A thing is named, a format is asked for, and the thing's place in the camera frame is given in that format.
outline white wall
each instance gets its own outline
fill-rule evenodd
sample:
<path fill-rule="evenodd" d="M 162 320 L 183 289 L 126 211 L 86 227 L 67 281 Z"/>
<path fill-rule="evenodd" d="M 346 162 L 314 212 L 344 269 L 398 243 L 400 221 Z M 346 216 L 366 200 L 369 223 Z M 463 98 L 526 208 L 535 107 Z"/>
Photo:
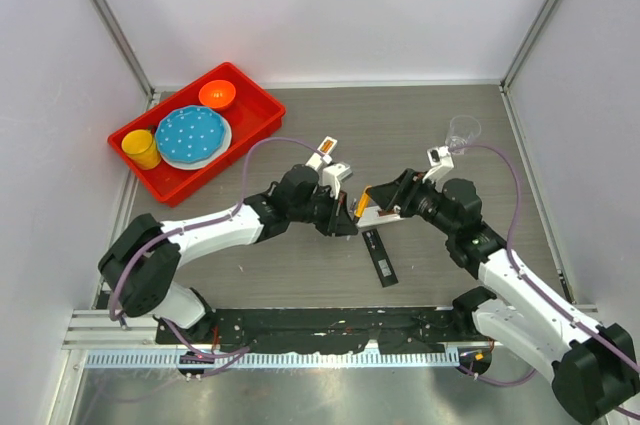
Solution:
<path fill-rule="evenodd" d="M 109 0 L 155 85 L 500 79 L 543 0 Z"/>
<path fill-rule="evenodd" d="M 562 0 L 513 89 L 569 278 L 640 350 L 640 1 Z"/>
<path fill-rule="evenodd" d="M 88 0 L 0 0 L 0 422 L 42 425 L 71 310 L 95 292 L 142 93 Z"/>

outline gray floor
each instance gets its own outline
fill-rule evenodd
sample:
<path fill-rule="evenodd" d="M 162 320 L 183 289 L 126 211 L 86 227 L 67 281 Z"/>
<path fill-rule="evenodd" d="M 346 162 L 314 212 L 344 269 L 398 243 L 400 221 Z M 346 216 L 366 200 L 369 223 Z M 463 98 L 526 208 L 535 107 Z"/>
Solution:
<path fill-rule="evenodd" d="M 365 185 L 388 182 L 406 167 L 425 169 L 428 147 L 443 144 L 449 120 L 473 115 L 481 142 L 506 150 L 517 162 L 516 143 L 497 86 L 433 86 L 276 90 L 287 115 L 277 135 L 318 144 L 339 140 L 335 156 L 351 164 L 349 196 Z M 249 192 L 273 180 L 309 154 L 291 144 L 269 144 L 250 166 Z M 515 202 L 511 176 L 490 152 L 470 151 L 456 160 L 452 176 L 475 182 L 486 221 L 505 233 Z M 238 162 L 174 209 L 140 187 L 133 216 L 152 212 L 158 220 L 191 218 L 238 200 Z M 524 187 L 522 221 L 515 246 L 525 262 L 553 288 L 560 284 L 531 190 Z M 400 283 L 382 289 L 360 237 L 329 239 L 312 226 L 293 224 L 273 240 L 203 257 L 181 269 L 177 281 L 195 287 L 214 307 L 340 307 L 447 305 L 476 284 L 449 258 L 444 236 L 418 218 L 380 229 Z"/>
<path fill-rule="evenodd" d="M 514 380 L 527 370 L 510 352 L 496 350 L 490 375 Z M 500 389 L 451 368 L 233 370 L 201 383 L 173 381 L 149 395 L 176 376 L 175 370 L 90 370 L 71 424 L 576 423 L 540 376 L 519 387 Z M 105 393 L 96 396 L 97 387 L 104 387 Z M 107 396 L 148 398 L 121 404 Z"/>

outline red tray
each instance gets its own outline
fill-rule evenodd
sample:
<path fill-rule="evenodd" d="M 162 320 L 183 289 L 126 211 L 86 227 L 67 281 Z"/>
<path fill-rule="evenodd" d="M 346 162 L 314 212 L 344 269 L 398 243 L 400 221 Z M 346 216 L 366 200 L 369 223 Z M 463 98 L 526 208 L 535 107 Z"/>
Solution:
<path fill-rule="evenodd" d="M 200 170 L 178 170 L 164 161 L 153 170 L 140 170 L 136 167 L 120 148 L 125 135 L 133 130 L 158 126 L 160 120 L 173 110 L 199 104 L 198 92 L 211 80 L 228 80 L 236 87 L 233 105 L 220 112 L 231 125 L 232 138 L 229 150 Z M 256 142 L 278 130 L 285 112 L 280 102 L 234 65 L 226 62 L 112 133 L 108 142 L 159 202 L 175 207 L 246 154 Z"/>

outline orange bowl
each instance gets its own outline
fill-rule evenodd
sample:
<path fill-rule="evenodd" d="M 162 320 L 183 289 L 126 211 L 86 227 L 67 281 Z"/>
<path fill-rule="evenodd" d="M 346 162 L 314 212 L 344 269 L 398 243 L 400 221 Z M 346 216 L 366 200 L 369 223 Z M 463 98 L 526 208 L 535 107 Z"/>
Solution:
<path fill-rule="evenodd" d="M 214 80 L 205 83 L 198 93 L 200 103 L 213 110 L 225 110 L 236 98 L 236 87 L 226 80 Z"/>

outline wood grain surface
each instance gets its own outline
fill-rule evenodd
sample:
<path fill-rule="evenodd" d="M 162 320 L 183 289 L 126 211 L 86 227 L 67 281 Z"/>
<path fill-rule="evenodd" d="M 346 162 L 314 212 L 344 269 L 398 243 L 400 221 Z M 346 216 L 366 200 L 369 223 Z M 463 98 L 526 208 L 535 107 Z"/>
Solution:
<path fill-rule="evenodd" d="M 349 198 L 366 185 L 395 179 L 405 168 L 428 167 L 425 151 L 441 145 L 449 121 L 468 114 L 482 124 L 481 143 L 498 146 L 524 170 L 497 86 L 288 89 L 271 92 L 287 107 L 276 135 L 319 144 L 339 140 L 334 157 L 349 163 Z M 306 149 L 287 143 L 265 145 L 250 165 L 249 193 L 266 190 Z M 473 180 L 485 220 L 506 235 L 515 189 L 507 167 L 488 151 L 472 150 L 455 161 L 451 177 Z M 140 186 L 133 215 L 151 212 L 158 220 L 191 218 L 233 205 L 239 198 L 242 163 L 171 209 Z M 529 185 L 515 248 L 527 265 L 554 289 L 560 284 Z M 292 224 L 287 233 L 251 246 L 226 249 L 180 269 L 176 280 L 195 287 L 213 307 L 345 307 L 449 305 L 476 286 L 444 247 L 445 237 L 419 218 L 380 228 L 400 283 L 383 289 L 362 237 L 326 238 L 313 226 Z"/>

